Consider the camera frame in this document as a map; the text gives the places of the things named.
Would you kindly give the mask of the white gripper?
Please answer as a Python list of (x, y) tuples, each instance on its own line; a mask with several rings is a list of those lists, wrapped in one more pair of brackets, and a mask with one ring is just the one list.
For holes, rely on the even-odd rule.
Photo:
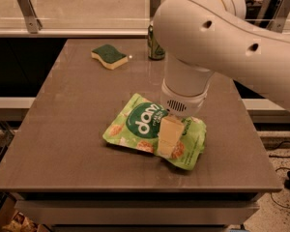
[[(178, 117), (194, 116), (207, 98), (214, 72), (187, 64), (173, 55), (166, 56), (160, 102), (171, 114)], [(161, 119), (158, 154), (170, 158), (184, 131), (183, 122), (176, 116)]]

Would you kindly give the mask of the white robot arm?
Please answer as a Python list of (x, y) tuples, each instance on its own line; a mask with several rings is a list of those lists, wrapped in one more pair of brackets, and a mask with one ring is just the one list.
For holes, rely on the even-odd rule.
[(161, 103), (179, 117), (202, 106), (214, 72), (290, 112), (290, 35), (245, 21), (245, 0), (165, 0), (153, 21), (167, 53)]

